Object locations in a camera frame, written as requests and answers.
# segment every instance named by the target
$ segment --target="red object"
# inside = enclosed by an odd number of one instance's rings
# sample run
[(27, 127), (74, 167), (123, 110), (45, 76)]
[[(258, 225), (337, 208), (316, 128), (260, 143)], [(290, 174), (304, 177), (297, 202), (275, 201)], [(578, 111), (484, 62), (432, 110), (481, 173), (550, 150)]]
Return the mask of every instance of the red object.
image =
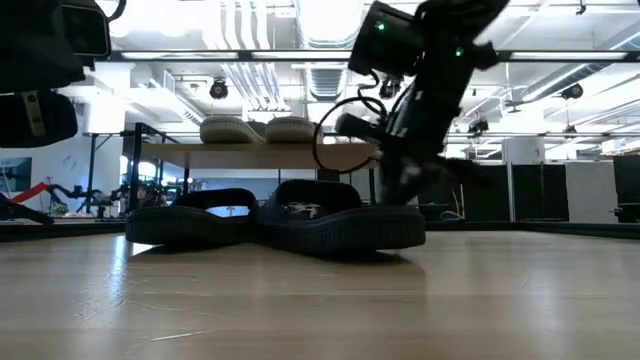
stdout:
[(33, 198), (34, 196), (37, 196), (41, 192), (47, 191), (48, 188), (49, 188), (49, 185), (47, 185), (45, 183), (40, 183), (40, 184), (32, 187), (31, 189), (23, 192), (22, 194), (14, 196), (11, 199), (11, 201), (13, 201), (14, 203), (17, 203), (17, 204), (23, 203), (23, 202)]

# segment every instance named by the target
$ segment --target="wooden table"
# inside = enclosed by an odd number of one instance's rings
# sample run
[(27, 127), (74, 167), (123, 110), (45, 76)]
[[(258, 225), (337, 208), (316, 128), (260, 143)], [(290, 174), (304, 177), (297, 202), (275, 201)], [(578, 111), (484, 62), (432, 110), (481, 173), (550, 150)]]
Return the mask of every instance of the wooden table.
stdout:
[[(318, 145), (330, 169), (349, 169), (374, 155), (375, 145)], [(142, 144), (145, 156), (190, 169), (318, 169), (311, 144)], [(375, 161), (365, 168), (377, 166)]]
[(0, 357), (637, 360), (639, 260), (632, 242), (517, 232), (358, 261), (4, 243)]

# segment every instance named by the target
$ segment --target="poster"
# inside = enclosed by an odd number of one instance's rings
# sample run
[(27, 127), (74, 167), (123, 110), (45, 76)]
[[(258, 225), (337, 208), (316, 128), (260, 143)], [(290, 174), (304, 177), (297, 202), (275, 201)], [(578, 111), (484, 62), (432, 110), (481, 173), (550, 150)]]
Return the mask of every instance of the poster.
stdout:
[(0, 192), (23, 192), (31, 188), (31, 158), (0, 158)]

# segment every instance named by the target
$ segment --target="slipper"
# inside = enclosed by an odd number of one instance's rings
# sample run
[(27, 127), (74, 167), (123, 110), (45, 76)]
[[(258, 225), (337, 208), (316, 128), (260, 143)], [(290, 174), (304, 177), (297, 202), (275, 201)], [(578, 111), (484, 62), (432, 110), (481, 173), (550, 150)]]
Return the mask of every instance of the slipper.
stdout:
[(200, 125), (200, 140), (204, 144), (264, 144), (265, 128), (266, 124), (256, 121), (216, 115)]
[[(249, 215), (220, 217), (207, 212), (219, 206), (246, 206)], [(252, 234), (257, 209), (255, 196), (245, 189), (193, 192), (169, 207), (132, 211), (127, 217), (127, 241), (168, 246), (235, 244)]]
[[(269, 144), (311, 144), (317, 124), (297, 116), (275, 118), (267, 124), (265, 140)], [(322, 144), (322, 132), (317, 142)]]
[[(297, 116), (275, 118), (264, 124), (230, 115), (207, 118), (200, 126), (204, 144), (311, 144), (317, 124)], [(322, 132), (318, 143), (322, 143)]]
[(356, 189), (332, 181), (283, 182), (259, 209), (256, 222), (267, 234), (267, 245), (312, 255), (425, 243), (417, 208), (362, 206)]

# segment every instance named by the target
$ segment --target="wooden shelf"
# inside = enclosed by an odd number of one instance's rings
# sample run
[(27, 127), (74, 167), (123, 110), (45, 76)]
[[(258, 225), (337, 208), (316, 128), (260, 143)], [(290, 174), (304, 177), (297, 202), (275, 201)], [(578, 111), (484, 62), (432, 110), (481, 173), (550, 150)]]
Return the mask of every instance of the wooden shelf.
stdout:
[[(332, 169), (356, 166), (374, 151), (371, 144), (318, 145), (320, 160)], [(318, 168), (310, 144), (143, 144), (142, 153), (191, 169)]]

